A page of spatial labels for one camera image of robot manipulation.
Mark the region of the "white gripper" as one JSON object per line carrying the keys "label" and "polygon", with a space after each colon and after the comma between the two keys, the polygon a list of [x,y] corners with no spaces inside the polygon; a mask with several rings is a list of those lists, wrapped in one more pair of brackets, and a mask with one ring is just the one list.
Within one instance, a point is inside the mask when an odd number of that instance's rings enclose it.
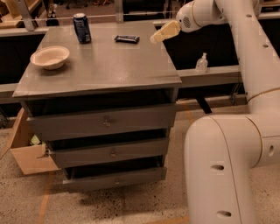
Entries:
{"label": "white gripper", "polygon": [[150,37],[150,42],[163,42],[177,36],[180,30],[194,32],[207,25],[221,25],[222,14],[214,0],[192,0],[179,9],[176,20],[164,24]]}

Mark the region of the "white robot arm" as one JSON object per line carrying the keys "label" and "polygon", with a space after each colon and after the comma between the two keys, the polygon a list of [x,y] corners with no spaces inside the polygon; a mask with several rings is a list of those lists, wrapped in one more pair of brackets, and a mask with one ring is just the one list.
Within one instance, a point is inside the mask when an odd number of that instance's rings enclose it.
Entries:
{"label": "white robot arm", "polygon": [[249,171],[273,165],[280,149],[280,59],[259,24],[261,0],[192,0],[150,40],[229,24],[248,113],[209,115],[185,136],[190,224],[257,224]]}

